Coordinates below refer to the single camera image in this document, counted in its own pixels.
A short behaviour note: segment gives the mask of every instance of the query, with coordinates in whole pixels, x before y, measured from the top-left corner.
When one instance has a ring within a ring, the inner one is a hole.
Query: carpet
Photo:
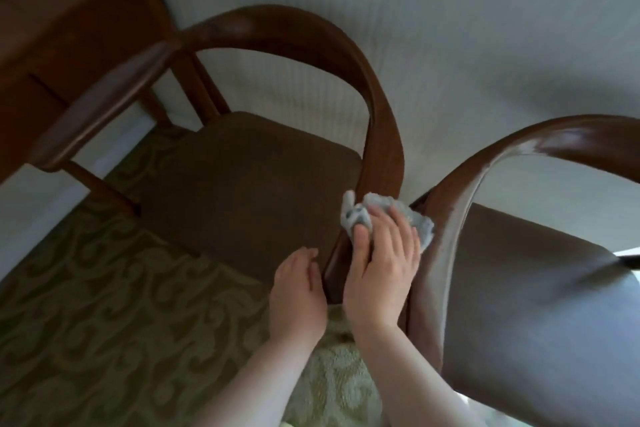
[[[136,196],[187,134],[155,128],[108,182]],[[268,292],[90,196],[0,283],[0,426],[188,426],[267,339]],[[332,307],[284,421],[375,425],[380,414]]]

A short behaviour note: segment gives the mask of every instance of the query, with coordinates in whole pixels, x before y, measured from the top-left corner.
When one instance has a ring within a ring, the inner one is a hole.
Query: brown chair
[[[436,235],[413,284],[409,335],[455,390],[533,426],[637,426],[634,261],[472,204],[492,165],[514,155],[640,182],[640,120],[581,115],[530,126],[470,157],[418,201]]]
[[[209,48],[283,56],[351,84],[369,108],[363,158],[258,115],[230,112],[195,54]],[[178,54],[189,55],[198,72],[200,79],[183,90],[204,128],[180,143],[171,164],[134,203],[71,159],[133,101],[148,101],[148,89]],[[43,171],[69,172],[159,236],[265,282],[292,250],[317,246],[332,302],[341,300],[350,260],[339,225],[342,193],[354,188],[358,197],[369,191],[397,196],[404,173],[396,121],[360,49],[327,20],[280,5],[212,17],[116,67],[45,132],[29,162]]]

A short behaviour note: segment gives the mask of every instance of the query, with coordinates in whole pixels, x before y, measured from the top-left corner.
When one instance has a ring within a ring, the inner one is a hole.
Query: bare arm
[[[317,250],[301,248],[278,267],[269,297],[271,338],[205,408],[196,427],[277,427],[326,329]]]
[[[420,263],[416,230],[393,209],[370,212],[374,251],[369,261],[369,232],[356,225],[344,308],[391,425],[484,426],[397,326]]]

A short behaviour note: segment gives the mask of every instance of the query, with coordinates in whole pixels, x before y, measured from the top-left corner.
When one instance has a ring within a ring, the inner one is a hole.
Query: seat cushion
[[[270,283],[300,246],[324,266],[340,232],[342,193],[362,161],[352,149],[245,112],[187,137],[141,193],[143,224]]]
[[[453,269],[443,375],[533,426],[637,426],[638,281],[600,246],[475,204]]]

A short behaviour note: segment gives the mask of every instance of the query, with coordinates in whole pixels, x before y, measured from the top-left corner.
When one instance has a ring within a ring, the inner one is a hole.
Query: gray cleaning cloth
[[[406,216],[409,221],[409,225],[415,227],[418,231],[418,237],[420,238],[420,253],[424,252],[433,239],[433,221],[431,218],[423,216],[417,211],[413,211],[402,201],[398,201],[391,196],[380,196],[375,192],[368,192],[365,194],[362,203],[358,204],[356,204],[356,193],[352,190],[348,190],[342,196],[340,224],[342,225],[342,228],[347,231],[347,234],[351,239],[351,243],[353,243],[353,227],[358,223],[367,227],[369,233],[373,231],[371,216],[369,215],[366,206],[379,206],[385,213],[388,213],[392,204],[400,213]]]

